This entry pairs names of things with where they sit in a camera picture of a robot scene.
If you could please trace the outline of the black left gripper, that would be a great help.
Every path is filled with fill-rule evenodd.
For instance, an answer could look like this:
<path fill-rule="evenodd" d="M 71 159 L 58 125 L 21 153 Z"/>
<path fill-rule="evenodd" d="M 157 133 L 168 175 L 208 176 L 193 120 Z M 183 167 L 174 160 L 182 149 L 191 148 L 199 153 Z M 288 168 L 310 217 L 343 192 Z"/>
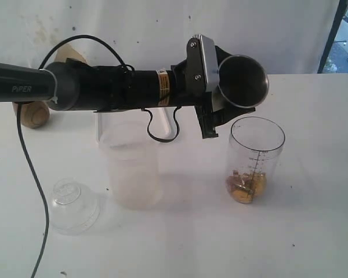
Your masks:
<path fill-rule="evenodd" d="M 218 66 L 230 53 L 215 46 Z M 186 89 L 186 58 L 180 63 L 171 66 L 170 70 L 170 106 L 194 107 L 200 126 L 202 138 L 216 138 L 216 128 L 222 126 L 238 116 L 253 113 L 255 107 L 240 108 L 230 104 L 221 96 L 219 87 L 212 92 L 205 92 L 201 97 L 195 97 Z"/>

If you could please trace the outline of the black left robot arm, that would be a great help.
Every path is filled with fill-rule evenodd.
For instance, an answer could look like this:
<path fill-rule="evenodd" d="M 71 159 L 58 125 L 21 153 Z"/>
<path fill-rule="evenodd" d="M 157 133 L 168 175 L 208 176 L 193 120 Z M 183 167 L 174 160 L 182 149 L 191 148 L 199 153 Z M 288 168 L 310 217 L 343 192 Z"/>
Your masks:
<path fill-rule="evenodd" d="M 132 70 L 119 66 L 89 66 L 67 59 L 44 69 L 0 63 L 0 103 L 44 101 L 55 111 L 121 112 L 134 109 L 194 106 L 203 138 L 215 138 L 216 127 L 255 111 L 227 102 L 213 109 L 212 93 L 202 89 L 188 62 L 200 64 L 199 55 L 171 66 L 164 81 L 157 71 Z"/>

